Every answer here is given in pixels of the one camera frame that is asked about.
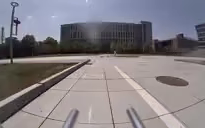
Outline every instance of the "walkway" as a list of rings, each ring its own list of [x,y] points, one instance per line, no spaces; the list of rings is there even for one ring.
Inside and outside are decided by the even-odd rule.
[[[205,66],[167,57],[95,57],[12,116],[5,128],[62,128],[71,109],[75,128],[132,128],[133,107],[146,128],[205,127]],[[184,78],[189,86],[161,84],[156,76]]]

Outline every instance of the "manhole cover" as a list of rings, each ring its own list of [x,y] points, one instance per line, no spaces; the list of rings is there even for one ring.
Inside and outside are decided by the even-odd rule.
[[[167,85],[171,86],[187,86],[188,82],[177,77],[172,76],[158,76],[156,77],[156,80]]]

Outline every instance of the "lamp post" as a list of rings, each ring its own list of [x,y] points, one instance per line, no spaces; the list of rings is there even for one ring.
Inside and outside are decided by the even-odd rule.
[[[10,64],[13,64],[13,25],[14,25],[14,13],[15,8],[19,6],[17,2],[11,2],[12,5],[12,15],[11,15],[11,25],[10,25]]]

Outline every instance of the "lawn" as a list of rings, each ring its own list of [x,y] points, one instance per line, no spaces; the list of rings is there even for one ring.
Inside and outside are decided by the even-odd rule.
[[[0,64],[0,101],[74,64]]]

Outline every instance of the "curb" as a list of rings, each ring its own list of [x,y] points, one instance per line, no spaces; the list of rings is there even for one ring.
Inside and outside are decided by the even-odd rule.
[[[3,123],[25,105],[30,103],[36,97],[47,91],[49,88],[60,82],[62,79],[78,70],[80,67],[88,63],[90,59],[65,69],[59,73],[56,73],[39,83],[36,83],[22,91],[11,95],[10,97],[0,101],[0,122]]]

